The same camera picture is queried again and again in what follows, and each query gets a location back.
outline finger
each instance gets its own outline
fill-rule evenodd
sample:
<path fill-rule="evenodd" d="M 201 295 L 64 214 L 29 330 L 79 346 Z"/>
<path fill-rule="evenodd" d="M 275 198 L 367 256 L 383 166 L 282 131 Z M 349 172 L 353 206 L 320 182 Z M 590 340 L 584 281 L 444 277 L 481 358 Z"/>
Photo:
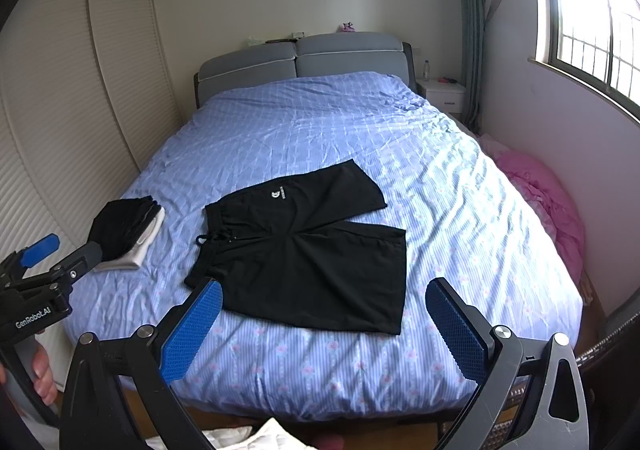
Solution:
<path fill-rule="evenodd" d="M 33 372 L 36 373 L 36 376 L 42 378 L 47 369 L 49 369 L 49 355 L 47 351 L 44 350 L 44 347 L 40 344 L 37 345 L 36 353 L 33 355 L 33 363 L 31 366 L 33 367 Z"/>
<path fill-rule="evenodd" d="M 51 388 L 49 389 L 49 391 L 47 392 L 47 395 L 42 398 L 42 402 L 49 406 L 50 404 L 52 404 L 54 401 L 56 401 L 56 396 L 58 395 L 58 388 L 56 387 L 55 383 L 51 384 Z"/>
<path fill-rule="evenodd" d="M 51 369 L 47 369 L 47 372 L 44 373 L 44 376 L 33 383 L 33 388 L 41 398 L 44 398 L 49 393 L 52 384 L 53 374 L 51 372 Z"/>

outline human hand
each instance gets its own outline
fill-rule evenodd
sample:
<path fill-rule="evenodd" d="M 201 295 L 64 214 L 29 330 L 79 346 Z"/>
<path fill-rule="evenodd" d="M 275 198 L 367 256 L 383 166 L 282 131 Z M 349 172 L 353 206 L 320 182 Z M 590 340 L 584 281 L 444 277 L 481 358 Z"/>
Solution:
<path fill-rule="evenodd" d="M 58 389 L 53 382 L 53 373 L 51 372 L 51 366 L 49 365 L 49 355 L 44 347 L 38 344 L 38 349 L 33 355 L 33 361 L 31 363 L 33 372 L 36 373 L 38 379 L 33 382 L 33 388 L 42 398 L 42 402 L 49 406 L 52 404 L 56 396 L 58 395 Z M 6 383 L 6 371 L 0 364 L 0 384 Z"/>

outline white louvered door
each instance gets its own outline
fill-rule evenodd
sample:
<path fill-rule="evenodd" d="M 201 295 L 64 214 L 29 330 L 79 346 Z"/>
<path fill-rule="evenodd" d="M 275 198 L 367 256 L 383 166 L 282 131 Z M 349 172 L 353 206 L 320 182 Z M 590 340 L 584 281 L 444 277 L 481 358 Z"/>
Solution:
<path fill-rule="evenodd" d="M 52 232 L 30 273 L 81 246 L 179 126 L 152 0 L 20 0 L 0 32 L 0 260 Z M 63 386 L 62 325 L 40 341 Z"/>

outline blue gripper pad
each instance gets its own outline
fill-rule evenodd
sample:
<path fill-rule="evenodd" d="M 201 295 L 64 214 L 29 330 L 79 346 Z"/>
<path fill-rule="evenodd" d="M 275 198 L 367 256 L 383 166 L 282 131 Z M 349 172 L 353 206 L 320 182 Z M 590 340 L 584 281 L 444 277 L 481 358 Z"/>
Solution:
<path fill-rule="evenodd" d="M 484 382 L 494 348 L 489 322 L 443 278 L 430 281 L 425 302 L 462 375 L 478 384 Z"/>
<path fill-rule="evenodd" d="M 160 374 L 165 382 L 181 380 L 222 309 L 222 286 L 212 280 L 182 317 L 161 349 Z"/>
<path fill-rule="evenodd" d="M 60 239 L 56 234 L 49 234 L 22 252 L 20 264 L 23 268 L 33 268 L 60 247 Z"/>

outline figurine on headboard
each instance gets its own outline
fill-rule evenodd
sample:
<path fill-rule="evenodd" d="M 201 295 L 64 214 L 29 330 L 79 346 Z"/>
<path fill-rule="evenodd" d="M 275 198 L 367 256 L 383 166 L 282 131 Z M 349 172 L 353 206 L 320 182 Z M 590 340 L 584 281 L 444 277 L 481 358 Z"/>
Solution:
<path fill-rule="evenodd" d="M 351 22 L 347 22 L 346 24 L 342 24 L 338 28 L 338 32 L 350 33 L 352 31 L 356 31 Z"/>

